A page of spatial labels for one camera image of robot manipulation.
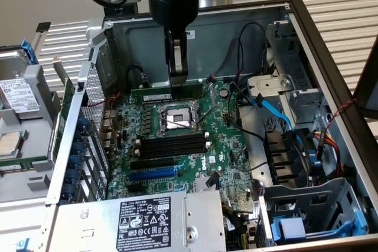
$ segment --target black pcie slot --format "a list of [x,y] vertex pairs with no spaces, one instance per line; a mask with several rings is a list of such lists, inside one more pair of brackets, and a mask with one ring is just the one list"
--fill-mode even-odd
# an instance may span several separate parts
[[147,161],[136,161],[130,163],[130,169],[162,168],[165,166],[174,166],[174,158],[152,159]]
[[203,133],[141,141],[141,159],[163,158],[206,152]]

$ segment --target blue pcie slot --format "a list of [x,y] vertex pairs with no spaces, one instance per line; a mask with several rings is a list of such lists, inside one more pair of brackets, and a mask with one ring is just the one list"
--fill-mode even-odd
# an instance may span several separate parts
[[132,172],[129,174],[130,181],[144,180],[144,179],[156,179],[165,177],[176,177],[176,168],[162,168],[155,169],[153,171]]

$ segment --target green motherboard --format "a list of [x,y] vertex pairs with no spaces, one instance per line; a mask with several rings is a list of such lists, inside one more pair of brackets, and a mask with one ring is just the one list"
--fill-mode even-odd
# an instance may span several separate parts
[[[196,192],[199,186],[214,172],[220,174],[220,195],[225,204],[231,205],[235,210],[248,210],[252,208],[252,197],[246,198],[246,189],[252,190],[252,176],[250,172],[240,172],[232,161],[235,156],[242,153],[245,147],[244,133],[230,124],[227,118],[228,99],[224,97],[225,90],[229,93],[229,84],[217,81],[203,84],[202,97],[191,101],[169,101],[159,103],[141,104],[143,92],[138,91],[138,97],[125,96],[119,100],[116,111],[119,117],[115,126],[117,133],[127,133],[122,141],[114,139],[109,151],[112,175],[108,188],[108,199],[132,197],[135,195],[149,195],[174,191]],[[232,117],[235,117],[236,99],[230,100]],[[185,108],[193,110],[200,121],[195,129],[175,129],[162,131],[162,110]],[[141,136],[143,139],[159,139],[162,137],[187,135],[190,133],[208,132],[210,146],[206,153],[175,156],[175,165],[178,167],[177,176],[160,179],[147,179],[142,181],[130,181],[129,175],[136,170],[130,169],[131,162],[140,160],[135,154],[135,142]],[[249,168],[248,154],[241,154],[238,166]],[[132,184],[142,185],[142,192],[129,192]]]

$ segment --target power supply label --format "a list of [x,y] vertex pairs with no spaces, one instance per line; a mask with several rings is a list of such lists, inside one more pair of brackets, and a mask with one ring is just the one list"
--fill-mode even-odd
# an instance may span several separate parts
[[171,247],[171,197],[120,203],[118,252]]

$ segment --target motherboard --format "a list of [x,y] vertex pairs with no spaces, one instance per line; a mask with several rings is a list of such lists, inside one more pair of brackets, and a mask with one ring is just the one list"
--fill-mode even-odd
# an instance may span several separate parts
[[237,116],[229,88],[217,81],[192,87],[189,100],[164,90],[117,99],[103,134],[112,169],[107,198],[219,189],[224,204],[251,211],[251,173],[235,167],[237,160],[249,169],[249,157],[244,133],[230,123]]

